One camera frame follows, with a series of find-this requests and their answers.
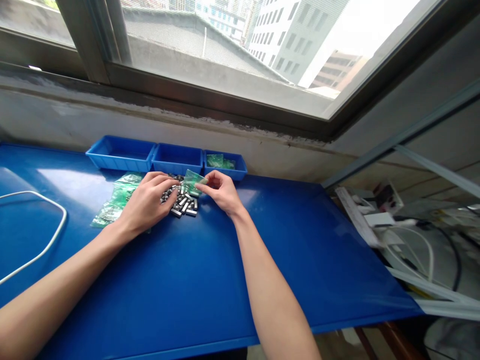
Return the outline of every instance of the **wall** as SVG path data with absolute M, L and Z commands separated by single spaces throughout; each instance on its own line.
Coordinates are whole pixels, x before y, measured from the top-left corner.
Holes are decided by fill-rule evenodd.
M 330 144 L 239 129 L 155 108 L 61 88 L 38 80 L 0 77 L 0 139 L 85 151 L 105 134 L 243 154 L 251 174 L 321 182 L 357 156 L 418 121 L 480 76 L 480 18 L 468 25 Z M 480 105 L 475 104 L 409 147 L 478 181 Z M 389 177 L 405 197 L 464 200 L 465 194 L 398 154 L 346 181 L 372 189 Z

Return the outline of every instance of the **blue plastic bin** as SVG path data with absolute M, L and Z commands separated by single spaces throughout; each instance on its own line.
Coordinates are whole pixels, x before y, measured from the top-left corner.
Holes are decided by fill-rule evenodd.
M 212 154 L 223 154 L 223 158 L 227 160 L 235 160 L 235 170 L 222 169 L 219 167 L 209 167 L 207 166 L 207 155 Z M 232 180 L 242 180 L 247 171 L 247 165 L 245 164 L 244 158 L 239 154 L 232 154 L 228 152 L 213 151 L 213 150 L 203 150 L 203 167 L 205 168 L 205 175 L 213 170 L 218 170 L 225 175 L 228 175 Z
M 153 153 L 155 171 L 185 175 L 187 169 L 200 174 L 203 168 L 202 149 L 159 143 Z
M 97 168 L 146 173 L 152 167 L 154 142 L 124 137 L 102 137 L 85 153 Z

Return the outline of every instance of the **building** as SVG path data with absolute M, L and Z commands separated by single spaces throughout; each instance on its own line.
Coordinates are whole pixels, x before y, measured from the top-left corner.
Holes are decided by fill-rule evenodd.
M 298 84 L 349 0 L 263 0 L 248 51 Z
M 195 4 L 195 13 L 225 36 L 240 44 L 244 38 L 246 20 L 233 12 L 233 3 L 234 0 L 229 2 L 198 0 Z
M 310 88 L 329 87 L 341 92 L 367 63 L 364 56 L 350 55 L 335 50 L 326 60 Z
M 216 25 L 193 12 L 131 7 L 123 10 L 123 17 L 133 61 L 141 69 L 162 73 L 166 70 L 162 57 L 176 52 L 176 59 L 185 54 L 258 77 L 288 82 L 226 37 Z

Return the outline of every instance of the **blue tabletop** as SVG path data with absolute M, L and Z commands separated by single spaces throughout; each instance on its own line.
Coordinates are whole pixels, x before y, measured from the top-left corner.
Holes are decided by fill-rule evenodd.
M 0 196 L 36 191 L 68 219 L 41 259 L 0 285 L 3 306 L 90 242 L 124 172 L 82 153 L 0 145 Z M 319 184 L 247 175 L 238 194 L 314 333 L 422 314 Z M 127 245 L 39 359 L 177 359 L 258 344 L 235 228 L 206 195 Z M 0 200 L 0 278 L 46 246 L 62 214 L 34 195 Z

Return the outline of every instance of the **wrist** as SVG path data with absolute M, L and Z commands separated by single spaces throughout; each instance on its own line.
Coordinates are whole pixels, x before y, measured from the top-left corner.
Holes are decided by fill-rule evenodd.
M 122 246 L 135 239 L 138 235 L 135 231 L 125 226 L 122 221 L 118 220 L 107 225 L 102 232 L 106 232 L 112 242 Z

